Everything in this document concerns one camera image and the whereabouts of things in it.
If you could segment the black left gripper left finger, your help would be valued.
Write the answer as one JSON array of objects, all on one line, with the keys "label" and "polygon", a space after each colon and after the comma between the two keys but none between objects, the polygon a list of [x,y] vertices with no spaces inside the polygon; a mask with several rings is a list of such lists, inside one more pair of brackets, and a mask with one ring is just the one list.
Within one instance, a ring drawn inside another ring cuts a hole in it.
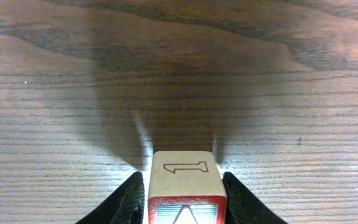
[{"label": "black left gripper left finger", "polygon": [[137,171],[76,224],[142,224],[144,205],[143,175]]}]

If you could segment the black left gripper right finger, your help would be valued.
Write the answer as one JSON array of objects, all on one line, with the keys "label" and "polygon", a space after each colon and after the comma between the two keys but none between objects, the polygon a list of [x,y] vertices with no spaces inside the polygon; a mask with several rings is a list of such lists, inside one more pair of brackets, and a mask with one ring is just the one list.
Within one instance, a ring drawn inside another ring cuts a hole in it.
[{"label": "black left gripper right finger", "polygon": [[224,173],[223,184],[227,194],[225,224],[287,224],[231,172]]}]

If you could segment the red A block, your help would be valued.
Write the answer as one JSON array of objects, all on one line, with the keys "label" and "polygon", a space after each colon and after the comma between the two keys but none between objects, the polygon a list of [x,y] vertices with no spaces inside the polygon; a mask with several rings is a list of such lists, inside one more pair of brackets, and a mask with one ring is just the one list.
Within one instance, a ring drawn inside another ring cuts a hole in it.
[{"label": "red A block", "polygon": [[150,224],[223,224],[227,194],[213,153],[154,153],[147,207]]}]

